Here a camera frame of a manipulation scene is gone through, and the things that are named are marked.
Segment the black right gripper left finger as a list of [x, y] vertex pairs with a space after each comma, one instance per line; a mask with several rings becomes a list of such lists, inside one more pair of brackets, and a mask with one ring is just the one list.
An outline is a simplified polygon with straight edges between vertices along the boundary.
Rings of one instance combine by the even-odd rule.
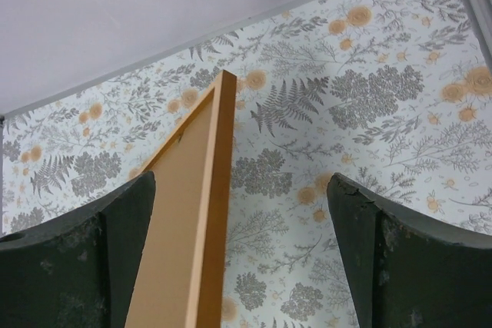
[[156, 192], [147, 171], [1, 238], [3, 327], [125, 326]]

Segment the wooden picture frame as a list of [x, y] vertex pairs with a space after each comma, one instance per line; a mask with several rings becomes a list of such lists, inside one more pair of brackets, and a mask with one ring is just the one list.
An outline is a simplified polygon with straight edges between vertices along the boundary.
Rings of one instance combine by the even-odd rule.
[[144, 165], [156, 193], [129, 327], [220, 325], [236, 84], [221, 71]]

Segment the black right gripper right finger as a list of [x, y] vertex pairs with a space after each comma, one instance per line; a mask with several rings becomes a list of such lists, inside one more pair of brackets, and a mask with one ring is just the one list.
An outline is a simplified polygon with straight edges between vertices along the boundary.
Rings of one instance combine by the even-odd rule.
[[343, 174], [327, 202], [362, 327], [489, 327], [491, 237], [388, 200]]

